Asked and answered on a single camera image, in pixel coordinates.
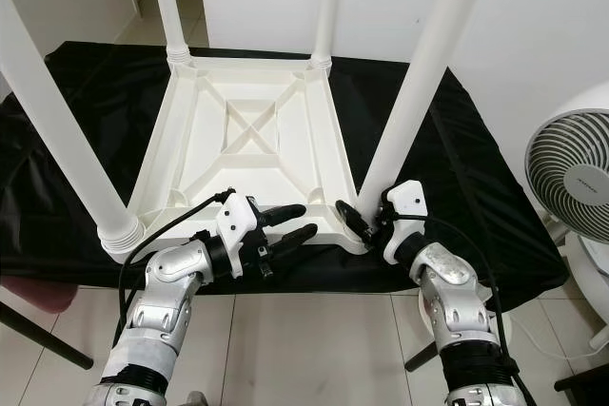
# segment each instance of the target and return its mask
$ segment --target black stand leg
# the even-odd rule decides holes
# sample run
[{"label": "black stand leg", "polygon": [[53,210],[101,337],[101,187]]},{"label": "black stand leg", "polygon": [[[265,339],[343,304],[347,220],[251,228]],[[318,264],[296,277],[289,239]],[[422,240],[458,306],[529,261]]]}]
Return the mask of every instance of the black stand leg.
[{"label": "black stand leg", "polygon": [[409,361],[407,361],[403,367],[406,369],[408,373],[412,373],[417,368],[423,366],[433,357],[438,354],[438,349],[436,349],[436,341],[432,341],[428,346],[420,351],[416,356],[412,357]]},{"label": "black stand leg", "polygon": [[61,339],[53,336],[31,320],[24,318],[2,302],[0,302],[0,322],[85,370],[93,366],[92,358],[65,344]]}]

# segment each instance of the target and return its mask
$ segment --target fan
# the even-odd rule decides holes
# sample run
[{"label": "fan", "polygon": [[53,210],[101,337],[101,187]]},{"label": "fan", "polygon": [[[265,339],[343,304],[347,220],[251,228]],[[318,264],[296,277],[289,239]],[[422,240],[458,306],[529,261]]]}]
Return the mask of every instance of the fan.
[{"label": "fan", "polygon": [[[569,266],[609,324],[609,82],[571,100],[535,132],[525,169],[540,203],[579,235],[582,249],[568,252]],[[608,339],[609,325],[590,345]]]}]

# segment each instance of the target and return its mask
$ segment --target black cloth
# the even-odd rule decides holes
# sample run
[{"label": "black cloth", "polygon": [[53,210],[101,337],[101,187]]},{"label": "black cloth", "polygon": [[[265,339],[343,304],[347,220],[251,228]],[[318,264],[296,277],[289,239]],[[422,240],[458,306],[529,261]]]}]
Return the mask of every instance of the black cloth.
[{"label": "black cloth", "polygon": [[[304,59],[302,54],[193,49],[196,56]],[[66,42],[46,59],[112,183],[125,203],[139,172],[169,70],[163,47]],[[365,172],[408,65],[334,58],[329,83],[355,185]],[[119,265],[103,251],[95,224],[19,106],[0,106],[0,255],[3,275],[115,286]],[[452,222],[488,255],[506,309],[567,278],[560,255],[503,160],[467,92],[448,70],[403,165],[399,181],[420,180],[430,214]],[[470,261],[466,242],[432,223],[429,238]],[[128,280],[135,278],[135,268]],[[358,291],[413,287],[377,253],[305,246],[276,268],[224,279],[201,293]]]}]

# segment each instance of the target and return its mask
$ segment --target robotic hand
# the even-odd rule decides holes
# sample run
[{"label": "robotic hand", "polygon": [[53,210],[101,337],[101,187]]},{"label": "robotic hand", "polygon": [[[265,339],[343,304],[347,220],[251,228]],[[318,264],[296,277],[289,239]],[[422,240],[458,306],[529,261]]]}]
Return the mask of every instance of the robotic hand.
[{"label": "robotic hand", "polygon": [[488,289],[467,261],[423,236],[427,208],[421,183],[408,181],[383,193],[377,233],[348,204],[338,201],[336,207],[352,231],[382,251],[388,263],[403,265],[421,287],[448,384],[446,404],[524,406],[512,383],[515,364],[490,331],[482,299]]},{"label": "robotic hand", "polygon": [[[238,278],[244,269],[255,266],[265,279],[270,278],[273,260],[315,236],[317,225],[305,225],[271,245],[263,227],[304,213],[305,207],[299,204],[261,213],[252,197],[230,193],[216,217],[216,236],[198,232],[186,244],[157,252],[147,263],[144,293],[85,405],[165,406],[165,391],[199,287],[228,274]],[[201,394],[189,401],[206,406]]]}]

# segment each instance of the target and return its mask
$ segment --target white column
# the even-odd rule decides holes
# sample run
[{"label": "white column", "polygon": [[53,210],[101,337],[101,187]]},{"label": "white column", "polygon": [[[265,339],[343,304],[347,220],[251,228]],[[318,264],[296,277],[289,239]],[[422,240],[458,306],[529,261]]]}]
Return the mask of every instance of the white column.
[{"label": "white column", "polygon": [[0,71],[97,224],[102,245],[120,260],[142,239],[143,225],[123,205],[11,0],[0,0],[0,32]]},{"label": "white column", "polygon": [[475,1],[435,2],[358,196],[357,208],[369,223],[381,193],[400,173]]},{"label": "white column", "polygon": [[315,48],[311,54],[311,66],[322,68],[326,74],[332,67],[332,39],[336,27],[336,10],[339,0],[321,0],[317,18],[317,33],[315,35]]},{"label": "white column", "polygon": [[190,62],[190,50],[182,33],[182,23],[176,0],[158,0],[163,29],[167,39],[167,60],[170,64]]}]

